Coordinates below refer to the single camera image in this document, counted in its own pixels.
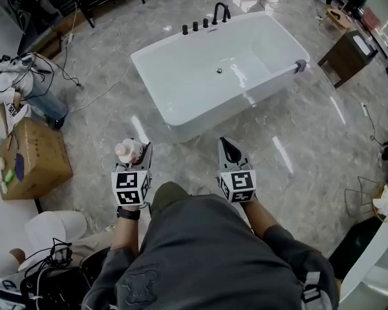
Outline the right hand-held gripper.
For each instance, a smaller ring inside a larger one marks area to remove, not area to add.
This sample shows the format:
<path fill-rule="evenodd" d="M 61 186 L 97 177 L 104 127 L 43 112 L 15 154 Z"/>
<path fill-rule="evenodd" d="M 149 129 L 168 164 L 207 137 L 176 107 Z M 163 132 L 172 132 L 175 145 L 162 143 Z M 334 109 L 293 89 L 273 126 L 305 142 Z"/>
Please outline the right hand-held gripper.
<path fill-rule="evenodd" d="M 219 188 L 229 203 L 253 200 L 256 192 L 256 171 L 246 149 L 231 138 L 217 141 L 219 168 L 225 169 L 217 176 Z"/>

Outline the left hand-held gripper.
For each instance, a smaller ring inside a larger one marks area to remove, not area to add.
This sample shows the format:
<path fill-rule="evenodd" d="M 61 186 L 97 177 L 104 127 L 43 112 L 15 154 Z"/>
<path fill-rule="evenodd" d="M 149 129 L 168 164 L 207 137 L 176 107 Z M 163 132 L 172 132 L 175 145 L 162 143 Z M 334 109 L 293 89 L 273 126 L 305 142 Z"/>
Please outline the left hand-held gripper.
<path fill-rule="evenodd" d="M 149 142 L 140 159 L 130 167 L 124 163 L 115 163 L 111 173 L 111 185 L 114 198 L 120 207 L 142 206 L 145 204 L 151 187 L 151 160 L 153 144 Z"/>

